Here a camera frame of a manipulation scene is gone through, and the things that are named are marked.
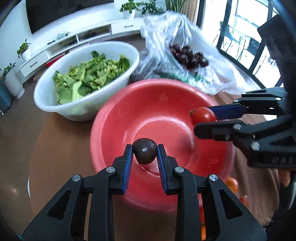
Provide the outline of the right hand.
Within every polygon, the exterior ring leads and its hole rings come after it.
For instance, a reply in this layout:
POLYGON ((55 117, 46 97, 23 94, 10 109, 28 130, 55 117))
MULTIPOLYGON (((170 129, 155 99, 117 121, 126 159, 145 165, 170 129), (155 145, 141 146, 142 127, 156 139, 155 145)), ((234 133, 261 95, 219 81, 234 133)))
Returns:
POLYGON ((287 187, 290 184, 290 180, 291 180, 291 169, 278 169, 278 176, 280 179, 281 184, 284 187, 287 187))

